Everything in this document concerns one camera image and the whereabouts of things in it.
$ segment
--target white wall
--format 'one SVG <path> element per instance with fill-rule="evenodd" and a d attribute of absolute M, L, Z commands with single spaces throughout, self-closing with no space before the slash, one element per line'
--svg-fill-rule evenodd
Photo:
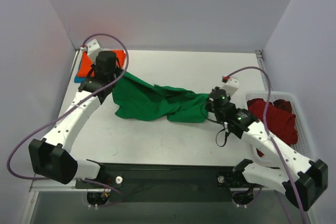
<path fill-rule="evenodd" d="M 57 115 L 74 53 L 48 0 L 0 0 L 0 6 L 0 223 L 15 224 L 31 181 L 12 177 L 7 157 L 24 136 Z M 32 175 L 27 145 L 13 167 Z"/>
<path fill-rule="evenodd" d="M 336 0 L 291 0 L 264 50 L 274 89 L 298 96 L 329 165 L 329 188 L 316 203 L 321 224 L 336 220 L 335 54 Z"/>
<path fill-rule="evenodd" d="M 131 49 L 226 52 L 263 49 L 289 1 L 50 0 L 76 47 L 100 31 Z"/>

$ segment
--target blue cloth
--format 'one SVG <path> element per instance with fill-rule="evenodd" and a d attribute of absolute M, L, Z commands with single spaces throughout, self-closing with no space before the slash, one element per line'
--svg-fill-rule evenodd
<path fill-rule="evenodd" d="M 78 67 L 78 71 L 80 69 L 80 65 L 82 64 L 82 59 L 80 59 L 80 62 L 79 62 L 79 67 Z M 74 82 L 75 83 L 82 83 L 84 80 L 85 80 L 85 77 L 78 77 L 76 74 L 75 76 L 75 79 L 74 79 Z"/>

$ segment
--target black wire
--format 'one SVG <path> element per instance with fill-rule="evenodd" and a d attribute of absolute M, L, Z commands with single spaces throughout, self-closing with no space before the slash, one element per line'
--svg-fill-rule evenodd
<path fill-rule="evenodd" d="M 139 185 L 138 187 L 136 187 L 135 189 L 133 189 L 133 191 L 131 191 L 128 194 L 128 199 L 132 198 L 133 195 L 150 190 L 154 187 L 155 185 Z"/>
<path fill-rule="evenodd" d="M 205 105 L 206 105 L 206 103 L 204 103 L 204 104 L 201 106 L 201 115 L 202 115 L 205 119 L 207 119 L 208 121 L 210 121 L 210 122 L 213 122 L 213 123 L 217 123 L 217 124 L 222 125 L 221 123 L 219 123 L 219 122 L 217 122 L 217 121 L 215 121 L 215 120 L 212 120 L 212 119 L 208 118 L 205 114 L 203 114 L 202 108 L 203 108 L 203 106 L 205 106 Z"/>
<path fill-rule="evenodd" d="M 220 130 L 220 131 L 217 133 L 217 135 L 216 135 L 216 144 L 217 144 L 218 147 L 224 147 L 224 146 L 226 145 L 227 138 L 228 138 L 228 136 L 230 135 L 230 133 L 225 132 L 225 140 L 224 140 L 224 144 L 223 144 L 223 145 L 219 145 L 219 143 L 218 143 L 218 141 L 217 141 L 217 137 L 218 137 L 219 133 L 220 133 L 220 132 L 223 132 L 223 131 L 225 131 L 225 129 Z"/>
<path fill-rule="evenodd" d="M 118 65 L 119 65 L 119 68 L 121 69 L 119 58 L 116 57 L 116 60 L 117 60 L 117 63 L 118 63 Z"/>
<path fill-rule="evenodd" d="M 94 67 L 95 67 L 95 64 L 92 64 L 92 65 L 91 65 L 91 69 L 90 69 L 90 71 L 89 71 L 88 74 L 86 75 L 86 78 L 90 78 L 90 77 L 91 77 L 91 74 L 92 74 L 92 72 L 94 71 Z"/>
<path fill-rule="evenodd" d="M 226 181 L 224 181 L 223 183 L 224 183 L 225 188 L 227 189 L 228 193 L 230 194 L 231 199 L 239 205 L 245 205 L 245 204 L 243 204 L 242 201 L 244 200 L 245 197 L 249 196 L 249 193 L 253 193 L 254 186 L 251 186 L 246 191 L 235 192 L 235 194 L 233 195 L 228 183 Z"/>

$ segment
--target orange cloth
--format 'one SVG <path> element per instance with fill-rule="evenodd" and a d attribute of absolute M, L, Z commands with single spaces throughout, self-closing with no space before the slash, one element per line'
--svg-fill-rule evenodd
<path fill-rule="evenodd" d="M 119 63 L 121 65 L 121 68 L 124 66 L 126 54 L 123 50 L 111 50 L 112 52 L 115 52 L 117 54 L 117 57 L 119 59 Z M 92 60 L 89 58 L 86 52 L 83 52 L 82 54 L 82 60 L 80 63 L 80 68 L 78 70 L 77 76 L 80 78 L 85 78 L 89 71 L 91 70 Z"/>

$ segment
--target green cloth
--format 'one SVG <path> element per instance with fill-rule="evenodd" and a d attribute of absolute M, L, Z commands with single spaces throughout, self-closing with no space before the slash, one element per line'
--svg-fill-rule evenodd
<path fill-rule="evenodd" d="M 204 106 L 208 94 L 153 86 L 128 72 L 117 82 L 112 95 L 120 106 L 116 111 L 120 118 L 153 121 L 167 115 L 172 122 L 202 123 L 208 115 Z"/>

